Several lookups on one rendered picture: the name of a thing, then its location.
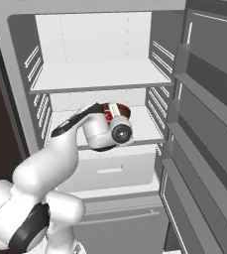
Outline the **grey fridge door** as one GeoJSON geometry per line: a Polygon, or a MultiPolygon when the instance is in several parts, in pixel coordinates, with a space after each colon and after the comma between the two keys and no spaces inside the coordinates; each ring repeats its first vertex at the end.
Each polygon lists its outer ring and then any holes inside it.
{"type": "Polygon", "coordinates": [[[166,247],[227,254],[227,0],[187,0],[169,133],[155,170],[166,247]]]}

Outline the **white fridge shelf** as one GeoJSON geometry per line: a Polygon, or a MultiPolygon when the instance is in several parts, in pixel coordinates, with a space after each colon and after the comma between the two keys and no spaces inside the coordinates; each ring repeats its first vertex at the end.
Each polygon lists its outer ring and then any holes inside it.
{"type": "Polygon", "coordinates": [[[149,86],[171,81],[150,60],[44,63],[30,93],[65,93],[149,86]]]}
{"type": "MultiPolygon", "coordinates": [[[[145,105],[133,106],[130,108],[130,122],[133,127],[134,146],[162,143],[163,134],[153,122],[152,116],[145,105]]],[[[54,112],[52,115],[50,132],[68,117],[72,116],[74,111],[54,112]]]]}

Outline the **grey door shelf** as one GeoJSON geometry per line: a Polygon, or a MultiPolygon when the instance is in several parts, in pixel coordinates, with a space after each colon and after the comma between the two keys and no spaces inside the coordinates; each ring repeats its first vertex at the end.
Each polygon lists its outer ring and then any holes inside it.
{"type": "Polygon", "coordinates": [[[189,45],[179,45],[173,75],[227,123],[227,72],[192,53],[189,45]]]}
{"type": "Polygon", "coordinates": [[[227,190],[190,143],[166,143],[163,199],[184,254],[227,254],[227,190]]]}
{"type": "Polygon", "coordinates": [[[227,190],[227,127],[200,102],[170,103],[168,126],[182,143],[186,136],[227,190]]]}

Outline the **white fridge drawer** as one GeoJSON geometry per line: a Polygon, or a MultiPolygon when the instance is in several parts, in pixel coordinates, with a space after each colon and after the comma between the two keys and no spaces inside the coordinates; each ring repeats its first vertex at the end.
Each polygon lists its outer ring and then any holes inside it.
{"type": "Polygon", "coordinates": [[[106,152],[80,151],[76,171],[57,189],[76,192],[149,184],[155,159],[155,145],[119,147],[106,152]],[[123,172],[97,174],[98,170],[111,168],[123,168],[123,172]]]}

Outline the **grey freezer drawer front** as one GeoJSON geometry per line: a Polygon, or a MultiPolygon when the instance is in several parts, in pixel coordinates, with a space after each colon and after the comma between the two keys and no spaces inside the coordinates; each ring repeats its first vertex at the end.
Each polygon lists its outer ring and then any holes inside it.
{"type": "Polygon", "coordinates": [[[157,196],[88,203],[81,222],[73,226],[86,254],[162,254],[169,220],[157,196]],[[123,221],[82,224],[88,215],[154,208],[161,213],[123,221]]]}

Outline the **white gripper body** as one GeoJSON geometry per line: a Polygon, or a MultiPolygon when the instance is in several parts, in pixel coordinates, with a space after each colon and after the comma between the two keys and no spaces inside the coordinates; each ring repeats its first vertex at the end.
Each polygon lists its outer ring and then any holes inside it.
{"type": "Polygon", "coordinates": [[[119,111],[118,105],[116,103],[109,103],[108,106],[109,106],[108,111],[111,112],[113,118],[120,115],[120,111],[119,111]]]}

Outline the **brown bowl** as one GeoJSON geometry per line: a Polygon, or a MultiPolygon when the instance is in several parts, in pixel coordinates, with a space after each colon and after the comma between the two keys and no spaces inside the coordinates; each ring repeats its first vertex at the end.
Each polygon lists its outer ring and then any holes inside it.
{"type": "MultiPolygon", "coordinates": [[[[104,111],[104,114],[105,114],[105,111],[108,111],[109,110],[109,106],[108,106],[108,102],[106,103],[101,103],[101,106],[103,108],[103,111],[104,111]]],[[[128,106],[124,105],[124,104],[121,104],[121,103],[118,103],[118,108],[119,108],[119,111],[120,111],[120,114],[127,117],[127,118],[130,118],[131,116],[131,110],[128,106]]]]}

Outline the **grey fridge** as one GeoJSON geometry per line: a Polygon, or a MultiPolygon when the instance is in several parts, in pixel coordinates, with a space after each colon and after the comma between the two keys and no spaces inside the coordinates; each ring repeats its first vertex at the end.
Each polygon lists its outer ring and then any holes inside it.
{"type": "MultiPolygon", "coordinates": [[[[0,0],[0,72],[29,150],[27,158],[49,143],[54,112],[75,114],[95,102],[145,105],[165,141],[172,83],[65,93],[30,90],[43,64],[150,60],[170,79],[161,64],[172,51],[155,38],[155,31],[160,15],[175,14],[183,5],[184,0],[0,0]]],[[[156,146],[155,162],[163,143],[149,144],[156,146]]],[[[77,146],[79,161],[80,151],[91,150],[82,129],[77,130],[77,146]]],[[[154,170],[149,184],[65,193],[83,201],[85,215],[88,203],[160,198],[158,190],[154,170]]]]}

